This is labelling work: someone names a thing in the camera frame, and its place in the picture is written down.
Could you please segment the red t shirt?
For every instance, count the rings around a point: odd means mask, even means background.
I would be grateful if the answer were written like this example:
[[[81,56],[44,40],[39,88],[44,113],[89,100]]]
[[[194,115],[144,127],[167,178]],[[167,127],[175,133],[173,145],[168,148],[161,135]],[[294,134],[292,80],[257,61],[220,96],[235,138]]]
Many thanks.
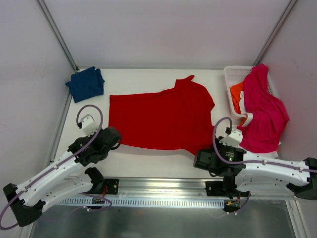
[[[196,155],[212,143],[213,98],[194,76],[157,93],[111,95],[108,125],[122,144],[155,150],[184,149]]]

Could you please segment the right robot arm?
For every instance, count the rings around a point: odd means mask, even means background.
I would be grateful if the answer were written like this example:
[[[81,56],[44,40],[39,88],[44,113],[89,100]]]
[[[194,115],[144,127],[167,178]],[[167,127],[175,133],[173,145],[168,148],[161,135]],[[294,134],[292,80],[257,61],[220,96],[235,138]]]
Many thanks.
[[[197,152],[193,166],[222,181],[206,182],[208,196],[230,199],[248,194],[277,194],[305,200],[317,198],[317,161],[281,161],[221,143]]]

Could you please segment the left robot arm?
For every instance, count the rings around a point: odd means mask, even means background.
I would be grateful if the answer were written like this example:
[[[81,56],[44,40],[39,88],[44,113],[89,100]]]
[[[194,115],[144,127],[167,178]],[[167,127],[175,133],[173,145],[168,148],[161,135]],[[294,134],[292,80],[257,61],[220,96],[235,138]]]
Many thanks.
[[[54,163],[31,179],[3,188],[8,200],[6,209],[13,212],[17,225],[25,227],[49,208],[76,194],[100,194],[106,181],[93,164],[104,160],[121,145],[121,133],[113,127],[77,138]]]

